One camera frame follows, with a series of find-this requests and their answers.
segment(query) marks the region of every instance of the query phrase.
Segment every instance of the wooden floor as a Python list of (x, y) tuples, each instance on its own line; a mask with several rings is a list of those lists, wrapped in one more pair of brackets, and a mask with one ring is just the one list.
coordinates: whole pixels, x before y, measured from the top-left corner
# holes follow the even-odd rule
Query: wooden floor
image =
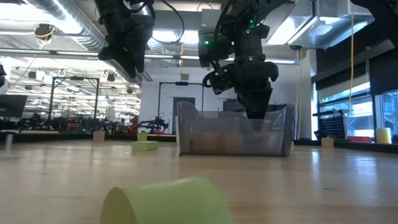
[(160, 144), (131, 155), (128, 142), (116, 141), (13, 150), (19, 157), (0, 156), (2, 224), (98, 224), (112, 187), (192, 176), (221, 190), (235, 223), (398, 223), (393, 154), (296, 147), (288, 158), (178, 157), (175, 144)]

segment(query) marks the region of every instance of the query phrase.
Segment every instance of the yellow-green block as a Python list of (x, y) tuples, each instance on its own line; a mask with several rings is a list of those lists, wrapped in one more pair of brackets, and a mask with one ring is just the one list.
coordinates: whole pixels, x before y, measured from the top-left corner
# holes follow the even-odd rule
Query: yellow-green block
[(149, 151), (153, 149), (157, 149), (158, 142), (157, 141), (138, 141), (132, 143), (133, 151)]
[(101, 224), (232, 224), (228, 204), (214, 185), (191, 178), (146, 186), (115, 187), (106, 196)]
[(147, 140), (147, 133), (138, 133), (137, 135), (137, 141), (146, 141)]

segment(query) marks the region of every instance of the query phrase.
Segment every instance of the door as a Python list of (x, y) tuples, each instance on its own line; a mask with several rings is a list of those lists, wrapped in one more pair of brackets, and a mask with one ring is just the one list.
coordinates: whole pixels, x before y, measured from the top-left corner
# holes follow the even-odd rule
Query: door
[(174, 97), (173, 98), (173, 123), (172, 123), (172, 134), (175, 134), (175, 117), (177, 115), (177, 103), (178, 102), (189, 102), (195, 105), (195, 97)]

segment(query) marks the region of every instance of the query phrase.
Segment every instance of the transparent container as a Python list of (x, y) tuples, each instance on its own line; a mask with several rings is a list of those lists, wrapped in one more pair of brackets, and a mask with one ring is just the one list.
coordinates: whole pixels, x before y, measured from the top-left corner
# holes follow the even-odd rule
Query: transparent container
[(179, 102), (177, 111), (181, 156), (290, 154), (294, 105), (267, 113), (263, 120), (248, 119), (243, 112), (198, 111), (188, 102)]

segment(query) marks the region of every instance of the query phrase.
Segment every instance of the red object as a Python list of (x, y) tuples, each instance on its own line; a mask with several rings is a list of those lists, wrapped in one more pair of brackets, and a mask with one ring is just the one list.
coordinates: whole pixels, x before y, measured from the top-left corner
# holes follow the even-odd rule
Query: red object
[(372, 143), (370, 137), (357, 137), (357, 136), (347, 136), (347, 139), (354, 142), (369, 142)]
[(131, 118), (130, 123), (131, 123), (130, 124), (130, 129), (131, 129), (130, 134), (137, 135), (137, 133), (138, 133), (138, 116)]

